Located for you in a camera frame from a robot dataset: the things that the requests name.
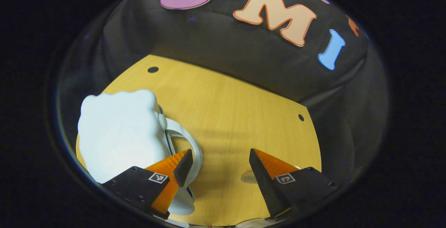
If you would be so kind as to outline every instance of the wooden table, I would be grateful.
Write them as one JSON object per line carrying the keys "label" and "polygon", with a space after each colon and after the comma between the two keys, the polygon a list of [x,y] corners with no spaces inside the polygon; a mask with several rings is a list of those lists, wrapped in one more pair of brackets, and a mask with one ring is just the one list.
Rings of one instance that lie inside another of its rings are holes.
{"label": "wooden table", "polygon": [[[158,67],[155,73],[148,68]],[[166,117],[183,125],[201,145],[203,165],[191,183],[195,212],[169,219],[195,225],[235,225],[269,217],[258,185],[243,183],[254,147],[292,165],[321,171],[321,155],[306,107],[247,82],[192,64],[148,55],[103,93],[148,89]],[[190,146],[173,139],[175,150]],[[76,142],[78,159],[85,166]]]}

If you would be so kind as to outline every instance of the yellow wooden surface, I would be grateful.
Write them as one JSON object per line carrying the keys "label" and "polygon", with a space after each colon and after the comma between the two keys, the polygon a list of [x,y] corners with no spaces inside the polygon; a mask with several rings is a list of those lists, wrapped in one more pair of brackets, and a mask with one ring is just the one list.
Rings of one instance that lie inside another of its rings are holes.
{"label": "yellow wooden surface", "polygon": [[[155,73],[147,72],[158,67]],[[201,145],[203,165],[191,183],[195,212],[170,219],[195,225],[235,225],[269,216],[258,185],[243,183],[254,147],[301,168],[321,170],[321,156],[306,107],[247,82],[192,64],[149,55],[113,81],[104,93],[148,89],[166,117]],[[190,148],[173,139],[175,150]],[[78,159],[85,165],[76,142]]]}

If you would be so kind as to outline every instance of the wood grain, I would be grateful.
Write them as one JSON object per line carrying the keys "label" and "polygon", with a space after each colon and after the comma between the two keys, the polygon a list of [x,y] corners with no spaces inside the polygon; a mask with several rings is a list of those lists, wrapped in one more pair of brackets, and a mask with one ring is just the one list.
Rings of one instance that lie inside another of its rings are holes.
{"label": "wood grain", "polygon": [[[147,71],[158,67],[155,73]],[[148,89],[166,117],[183,125],[203,150],[203,165],[191,189],[195,212],[170,219],[195,225],[235,225],[269,216],[256,184],[240,176],[251,170],[254,147],[301,168],[321,171],[321,156],[306,107],[247,82],[192,64],[148,55],[103,93]],[[177,151],[190,148],[173,139]],[[79,161],[85,166],[76,142]]]}

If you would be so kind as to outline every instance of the white ceramic mug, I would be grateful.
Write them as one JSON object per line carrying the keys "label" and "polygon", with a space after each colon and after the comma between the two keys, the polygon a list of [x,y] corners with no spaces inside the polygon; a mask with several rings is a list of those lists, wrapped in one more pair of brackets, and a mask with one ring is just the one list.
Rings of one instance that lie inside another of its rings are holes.
{"label": "white ceramic mug", "polygon": [[87,96],[78,122],[79,150],[90,175],[105,183],[132,166],[146,168],[172,155],[166,131],[192,147],[194,163],[169,207],[172,214],[188,215],[195,208],[187,187],[198,175],[202,151],[183,126],[164,117],[150,90]]}

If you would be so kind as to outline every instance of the mug handle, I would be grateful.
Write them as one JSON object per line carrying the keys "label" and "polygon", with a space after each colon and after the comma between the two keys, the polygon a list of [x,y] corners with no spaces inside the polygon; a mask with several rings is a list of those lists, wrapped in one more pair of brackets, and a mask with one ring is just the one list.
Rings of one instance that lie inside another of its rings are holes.
{"label": "mug handle", "polygon": [[191,166],[191,170],[186,177],[184,187],[187,187],[198,175],[198,172],[203,163],[203,153],[201,151],[200,146],[197,144],[195,139],[190,135],[190,133],[183,128],[179,123],[173,121],[166,117],[166,131],[173,137],[180,137],[186,139],[192,147],[192,151],[194,153],[194,163]]}

